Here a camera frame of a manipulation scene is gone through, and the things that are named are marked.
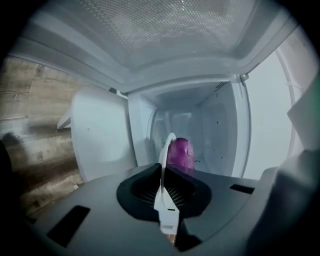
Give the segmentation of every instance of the black rectangular opening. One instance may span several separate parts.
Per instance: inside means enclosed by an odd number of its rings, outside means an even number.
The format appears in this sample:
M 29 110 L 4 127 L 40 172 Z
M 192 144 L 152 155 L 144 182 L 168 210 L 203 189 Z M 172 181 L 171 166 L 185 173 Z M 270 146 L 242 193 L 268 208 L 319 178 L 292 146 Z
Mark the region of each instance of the black rectangular opening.
M 47 234 L 48 238 L 57 244 L 67 247 L 71 238 L 89 213 L 90 209 L 83 206 L 75 206 L 62 220 L 58 222 Z
M 252 194 L 255 190 L 253 187 L 242 186 L 242 185 L 238 185 L 238 184 L 233 184 L 230 187 L 230 189 L 235 190 L 235 191 L 239 191 L 242 193 L 246 193 L 246 194 Z

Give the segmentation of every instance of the white panel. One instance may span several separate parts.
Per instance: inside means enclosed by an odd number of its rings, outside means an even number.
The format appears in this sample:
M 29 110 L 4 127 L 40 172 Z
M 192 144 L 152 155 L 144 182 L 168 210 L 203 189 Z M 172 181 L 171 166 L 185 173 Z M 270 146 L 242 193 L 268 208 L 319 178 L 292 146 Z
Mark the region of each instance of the white panel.
M 303 28 L 299 26 L 277 51 L 289 80 L 304 92 L 319 71 L 319 58 Z
M 237 78 L 199 78 L 129 94 L 138 165 L 157 162 L 174 133 L 191 142 L 195 169 L 241 177 L 249 148 L 249 106 L 244 86 L 228 79 Z
M 11 54 L 130 92 L 186 77 L 246 74 L 296 25 L 272 1 L 50 1 Z
M 128 101 L 105 89 L 87 86 L 71 105 L 73 149 L 87 182 L 137 166 Z
M 260 179 L 263 171 L 287 158 L 292 124 L 291 98 L 281 63 L 272 53 L 245 82 L 251 111 L 251 142 L 244 178 Z
M 71 127 L 71 109 L 69 108 L 56 125 L 57 130 Z
M 291 104 L 294 105 L 303 95 L 303 91 L 302 91 L 303 89 L 295 85 L 289 85 L 289 90 L 291 94 Z M 291 144 L 292 145 L 290 146 L 292 147 L 292 149 L 291 148 L 289 149 L 288 157 L 298 156 L 304 150 L 304 146 L 301 143 L 300 137 L 294 125 L 292 125 Z
M 303 147 L 312 151 L 320 147 L 319 98 L 320 78 L 316 76 L 304 95 L 288 112 Z

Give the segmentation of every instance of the wooden floor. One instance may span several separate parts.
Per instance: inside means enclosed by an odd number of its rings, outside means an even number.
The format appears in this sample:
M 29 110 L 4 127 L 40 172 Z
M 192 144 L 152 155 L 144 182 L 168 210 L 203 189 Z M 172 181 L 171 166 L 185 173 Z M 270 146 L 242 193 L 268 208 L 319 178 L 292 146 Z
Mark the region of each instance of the wooden floor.
M 87 83 L 18 58 L 6 59 L 0 77 L 0 138 L 20 181 L 20 206 L 37 218 L 83 183 L 70 129 L 57 123 Z

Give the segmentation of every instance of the purple onion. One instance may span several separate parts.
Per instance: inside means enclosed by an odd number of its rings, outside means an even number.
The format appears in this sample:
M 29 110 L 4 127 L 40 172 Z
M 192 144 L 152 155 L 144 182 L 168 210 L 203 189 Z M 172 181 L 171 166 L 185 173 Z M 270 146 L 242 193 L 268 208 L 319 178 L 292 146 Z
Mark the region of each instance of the purple onion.
M 168 148 L 166 164 L 177 166 L 181 172 L 192 175 L 195 168 L 195 154 L 190 141 L 185 138 L 172 141 Z

